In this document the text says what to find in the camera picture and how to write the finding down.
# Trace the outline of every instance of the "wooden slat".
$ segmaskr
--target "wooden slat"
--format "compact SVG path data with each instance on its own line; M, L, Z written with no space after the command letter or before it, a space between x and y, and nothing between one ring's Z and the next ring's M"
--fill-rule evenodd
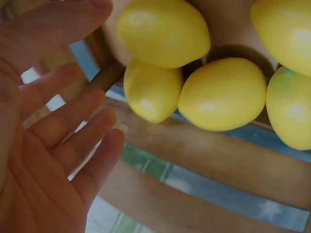
M121 161L100 196L157 233L294 233L179 192Z
M47 56L40 62L43 73L48 73L67 63L77 63L71 49L68 46L57 50L53 54ZM61 92L61 96L65 102L75 99L82 90L88 85L88 81L83 73L78 77L77 81L70 87Z
M13 15L20 15L26 11L37 8L51 0L12 0L10 7ZM40 61L39 69L37 67L37 72L42 75L48 73L62 65L67 63L76 63L76 59L68 46L60 48L58 51L47 56ZM81 91L87 86L88 81L86 77L82 74L77 81L62 91L61 96L65 102L75 99Z
M100 68L105 68L112 61L112 54L101 28L85 38L85 42Z
M129 127L127 142L200 175L270 200L310 209L311 165L221 133L168 119L152 124L107 100Z
M85 88L85 91L89 91L93 88L101 88L104 91L110 89L110 87L123 75L125 67L117 61L113 61L106 68L102 69L90 84Z

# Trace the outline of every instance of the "fingernail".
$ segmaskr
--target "fingernail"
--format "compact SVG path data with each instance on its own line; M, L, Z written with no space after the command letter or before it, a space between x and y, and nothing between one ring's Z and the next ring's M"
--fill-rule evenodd
M112 128L121 130L124 133L124 135L126 135L128 132L128 127L126 125L123 125L123 124L116 124Z

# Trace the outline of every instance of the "blue surface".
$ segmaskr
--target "blue surface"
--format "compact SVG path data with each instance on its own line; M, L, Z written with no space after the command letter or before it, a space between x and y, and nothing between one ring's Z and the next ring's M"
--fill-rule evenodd
M92 80L99 70L89 55L84 42L80 41L71 45L71 49L88 80ZM124 91L121 87L113 86L111 91L124 96ZM186 120L178 112L173 117L183 121ZM246 125L236 130L224 132L224 134L287 154L301 161L311 162L311 151L291 149L275 133L252 125ZM299 232L303 232L304 230L309 215L306 211L244 193L232 187L200 177L178 166L174 169L173 176L175 180L178 179L183 184L188 185L189 193L203 200L235 211L241 215L266 221L280 227Z

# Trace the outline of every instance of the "lemon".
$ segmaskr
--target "lemon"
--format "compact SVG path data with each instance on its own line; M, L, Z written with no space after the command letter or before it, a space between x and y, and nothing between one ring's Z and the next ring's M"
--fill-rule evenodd
M297 150L311 149L311 79L281 67L269 82L267 111L281 140Z
M251 19L278 62L311 77L311 0L257 0Z
M124 93L131 109L152 123L160 123L177 109L183 86L181 69L155 67L133 58L124 75Z
M232 130L261 113L266 87L265 77L254 63L225 58L201 67L188 78L178 109L202 129Z
M135 57L165 68L182 67L210 49L203 16L182 0L131 1L119 18L117 35Z

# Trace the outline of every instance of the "floor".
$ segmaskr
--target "floor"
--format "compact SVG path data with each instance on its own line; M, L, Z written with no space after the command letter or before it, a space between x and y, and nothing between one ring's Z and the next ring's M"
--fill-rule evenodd
M89 56L84 43L82 41L75 43L71 45L71 49L80 63L82 70L88 79L91 80L98 72L98 69ZM23 75L26 83L36 78L38 77L33 70L29 70ZM123 90L119 87L112 87L107 95L111 98L125 101ZM62 98L56 96L47 106L53 111L64 104ZM173 117L184 120L179 114L175 114ZM302 152L290 149L274 133L253 126L245 126L238 130L226 132L225 134L285 153L303 161L311 162L311 151ZM299 232L303 232L304 230L309 215L306 211L259 198L214 182L174 164L158 159L144 151L133 148L130 145L126 145L122 159L131 163L137 169L150 173L161 182L182 192L244 216ZM130 217L124 215L101 198L96 198L88 214L86 232L150 233L152 231L133 221Z

